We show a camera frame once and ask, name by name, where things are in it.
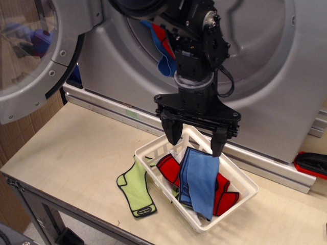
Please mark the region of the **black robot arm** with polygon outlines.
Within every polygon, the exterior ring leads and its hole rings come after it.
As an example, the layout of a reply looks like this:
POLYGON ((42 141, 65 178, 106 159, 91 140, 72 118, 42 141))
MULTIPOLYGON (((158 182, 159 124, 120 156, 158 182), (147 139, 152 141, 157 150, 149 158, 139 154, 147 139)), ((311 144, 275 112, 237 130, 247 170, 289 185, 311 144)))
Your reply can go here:
POLYGON ((212 155, 220 156, 227 140, 238 135, 241 115, 221 102, 234 89, 218 92, 218 73, 231 78, 223 66, 230 45, 223 38, 214 2, 111 1, 111 5, 125 17, 157 25, 168 36, 178 92, 154 97, 168 141, 175 145, 185 124, 210 130, 212 155))

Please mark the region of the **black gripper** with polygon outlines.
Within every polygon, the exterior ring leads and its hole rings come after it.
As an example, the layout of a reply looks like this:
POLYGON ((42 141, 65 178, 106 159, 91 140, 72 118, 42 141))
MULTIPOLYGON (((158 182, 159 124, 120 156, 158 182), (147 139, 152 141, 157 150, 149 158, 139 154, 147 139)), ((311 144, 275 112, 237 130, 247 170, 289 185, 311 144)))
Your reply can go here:
POLYGON ((178 143, 184 124, 199 127, 213 132, 212 156, 219 157, 227 138, 239 133, 241 115, 220 101, 214 83, 201 89, 179 88, 178 93, 158 94, 154 101, 156 114, 172 145, 178 143))

